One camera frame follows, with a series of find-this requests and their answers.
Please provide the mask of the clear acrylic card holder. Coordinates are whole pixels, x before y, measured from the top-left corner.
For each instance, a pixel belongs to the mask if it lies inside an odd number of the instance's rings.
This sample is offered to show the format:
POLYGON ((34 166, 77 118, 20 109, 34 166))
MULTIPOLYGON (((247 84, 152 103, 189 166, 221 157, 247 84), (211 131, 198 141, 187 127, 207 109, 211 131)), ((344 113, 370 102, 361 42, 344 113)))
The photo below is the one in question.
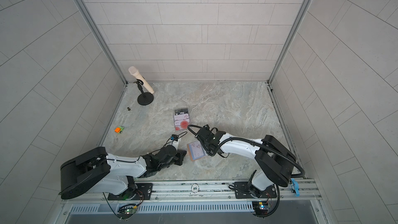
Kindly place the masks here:
POLYGON ((190 116, 188 108, 179 108, 174 110, 174 127, 176 131, 187 129, 190 124, 190 116))

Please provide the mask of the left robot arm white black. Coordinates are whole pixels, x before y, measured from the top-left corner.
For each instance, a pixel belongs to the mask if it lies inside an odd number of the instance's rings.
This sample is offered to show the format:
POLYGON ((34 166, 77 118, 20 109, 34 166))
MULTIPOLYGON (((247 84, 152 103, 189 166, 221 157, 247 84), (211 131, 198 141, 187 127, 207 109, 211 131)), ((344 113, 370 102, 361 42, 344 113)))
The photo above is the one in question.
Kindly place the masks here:
POLYGON ((87 192, 118 196, 134 190, 135 178, 155 176, 164 168, 182 165, 187 151, 177 149, 177 145, 167 145, 155 155, 148 153, 137 158, 112 155, 105 147, 87 151, 60 166, 61 199, 73 199, 87 192))

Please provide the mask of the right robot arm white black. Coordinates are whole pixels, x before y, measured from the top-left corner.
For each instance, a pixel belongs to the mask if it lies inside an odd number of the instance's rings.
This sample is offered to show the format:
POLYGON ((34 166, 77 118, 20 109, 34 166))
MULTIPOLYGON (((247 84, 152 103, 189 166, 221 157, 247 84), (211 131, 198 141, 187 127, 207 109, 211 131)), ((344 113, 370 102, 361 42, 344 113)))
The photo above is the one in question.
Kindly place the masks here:
POLYGON ((188 125, 188 130, 201 143, 207 155, 236 154, 256 161, 260 171, 255 171, 248 182, 244 194, 254 198, 266 196, 266 189, 272 185, 287 187, 291 178, 305 173, 296 162, 295 155, 271 135, 263 139, 245 139, 233 136, 217 128, 188 125))

